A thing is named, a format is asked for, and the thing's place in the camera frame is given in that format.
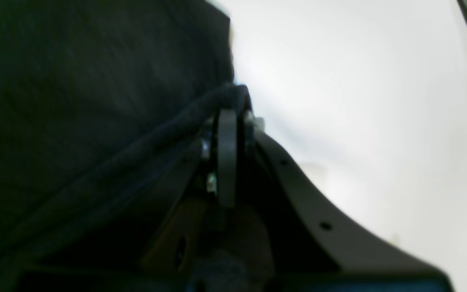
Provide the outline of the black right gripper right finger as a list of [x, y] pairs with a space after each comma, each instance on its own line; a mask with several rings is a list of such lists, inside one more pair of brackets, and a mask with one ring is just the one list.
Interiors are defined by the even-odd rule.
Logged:
[[270, 239], [267, 292], [451, 292], [447, 275], [373, 235], [338, 209], [251, 111], [216, 116], [216, 197], [245, 202]]

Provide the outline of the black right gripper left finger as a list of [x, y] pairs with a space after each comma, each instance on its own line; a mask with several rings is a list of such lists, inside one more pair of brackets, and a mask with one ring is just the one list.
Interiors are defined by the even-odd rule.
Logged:
[[78, 242], [30, 266], [18, 292], [187, 292], [209, 205], [206, 170], [216, 127], [193, 142], [136, 204]]

